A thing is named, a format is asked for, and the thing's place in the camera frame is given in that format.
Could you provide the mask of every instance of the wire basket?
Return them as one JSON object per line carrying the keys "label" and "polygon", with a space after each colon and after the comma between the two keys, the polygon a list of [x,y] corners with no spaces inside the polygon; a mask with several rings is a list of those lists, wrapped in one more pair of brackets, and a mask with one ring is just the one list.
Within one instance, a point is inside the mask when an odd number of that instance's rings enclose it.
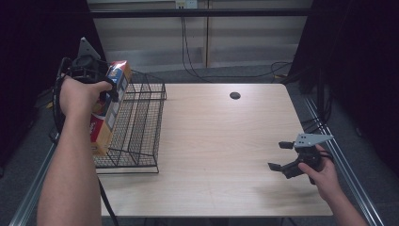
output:
{"label": "wire basket", "polygon": [[121,102],[106,156],[94,156],[98,173],[159,172],[158,147],[165,83],[134,74]]}

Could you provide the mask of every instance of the metal rail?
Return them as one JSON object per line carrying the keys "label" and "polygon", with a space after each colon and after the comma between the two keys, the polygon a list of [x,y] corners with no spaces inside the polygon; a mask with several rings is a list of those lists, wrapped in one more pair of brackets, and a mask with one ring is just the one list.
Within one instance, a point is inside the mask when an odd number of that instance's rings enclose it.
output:
{"label": "metal rail", "polygon": [[53,158],[53,153],[55,149],[56,145],[53,143],[53,145],[50,147],[48,154],[44,158],[44,161],[41,164],[39,172],[38,174],[36,174],[36,177],[33,180],[32,185],[30,185],[29,190],[25,194],[24,199],[21,201],[20,206],[18,207],[14,217],[9,223],[10,226],[26,225],[27,221],[29,220],[29,217],[31,216],[33,209],[38,203],[44,178],[50,166],[50,161]]}
{"label": "metal rail", "polygon": [[[323,125],[320,120],[318,120],[319,118],[317,118],[317,107],[313,99],[306,98],[305,102],[309,108],[309,111],[311,112],[311,115],[315,118],[315,122],[317,122],[318,126],[320,127],[320,132],[324,135],[332,135],[329,128],[326,125]],[[350,167],[348,161],[343,155],[343,151],[341,150],[335,138],[327,141],[327,145],[334,156],[335,164],[341,170],[343,177],[345,178],[350,189],[352,190],[352,193],[358,201],[359,207],[361,208],[361,211],[363,212],[369,224],[375,226],[383,226],[384,223],[382,222],[382,219],[379,216],[375,205],[373,204],[369,195],[364,190],[363,186],[360,184],[359,179],[355,175],[354,171],[352,171],[352,168]]]}
{"label": "metal rail", "polygon": [[[65,12],[71,15],[85,12]],[[151,17],[264,17],[264,16],[335,16],[337,10],[307,8],[247,8],[247,9],[145,9],[91,10],[93,18],[151,18]]]}

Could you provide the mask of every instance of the hand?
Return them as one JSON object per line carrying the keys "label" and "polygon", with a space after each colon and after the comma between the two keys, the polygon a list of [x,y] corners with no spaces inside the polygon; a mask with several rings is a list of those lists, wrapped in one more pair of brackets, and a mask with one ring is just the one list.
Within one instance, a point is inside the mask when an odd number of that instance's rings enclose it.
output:
{"label": "hand", "polygon": [[83,84],[65,76],[59,97],[62,113],[66,117],[70,115],[89,116],[100,92],[111,89],[111,84],[107,82]]}
{"label": "hand", "polygon": [[[316,148],[318,151],[325,152],[320,145],[316,145]],[[321,198],[326,202],[343,194],[338,182],[337,171],[330,159],[322,157],[320,171],[312,169],[305,163],[299,163],[298,167],[314,180]]]}

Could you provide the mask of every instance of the black device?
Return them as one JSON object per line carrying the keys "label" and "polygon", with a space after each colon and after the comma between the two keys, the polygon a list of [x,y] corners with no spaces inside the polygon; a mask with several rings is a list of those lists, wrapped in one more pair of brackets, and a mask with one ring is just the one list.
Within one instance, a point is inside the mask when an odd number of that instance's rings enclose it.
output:
{"label": "black device", "polygon": [[108,63],[100,60],[100,55],[85,38],[82,38],[80,41],[77,58],[74,61],[68,57],[62,58],[56,75],[56,83],[53,90],[53,113],[58,133],[61,133],[65,121],[65,116],[62,114],[59,105],[59,94],[65,76],[68,75],[85,84],[94,84],[102,81],[108,82],[112,85],[112,89],[100,93],[100,99],[105,102],[106,94],[108,93],[113,102],[119,100],[116,83],[106,76],[109,67]]}
{"label": "black device", "polygon": [[279,147],[282,149],[293,149],[298,154],[297,159],[287,165],[281,166],[275,163],[268,163],[269,168],[273,171],[280,171],[287,179],[303,174],[303,171],[298,167],[298,164],[303,162],[308,164],[314,170],[318,170],[322,157],[327,157],[333,160],[331,155],[321,154],[315,147],[316,144],[333,139],[333,136],[328,135],[314,135],[314,134],[299,134],[294,142],[282,141],[279,142]]}

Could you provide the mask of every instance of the white wall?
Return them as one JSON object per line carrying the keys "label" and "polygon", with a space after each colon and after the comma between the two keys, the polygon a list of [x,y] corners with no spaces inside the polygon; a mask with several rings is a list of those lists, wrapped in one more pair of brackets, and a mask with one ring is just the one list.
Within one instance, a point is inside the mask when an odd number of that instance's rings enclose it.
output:
{"label": "white wall", "polygon": [[[88,0],[91,9],[165,9],[174,1]],[[207,8],[199,0],[199,8]],[[210,8],[309,8],[311,0],[213,0]],[[306,17],[185,18],[195,68],[292,61]],[[95,19],[107,60],[145,72],[183,69],[180,18]],[[206,25],[209,25],[206,39]]]}

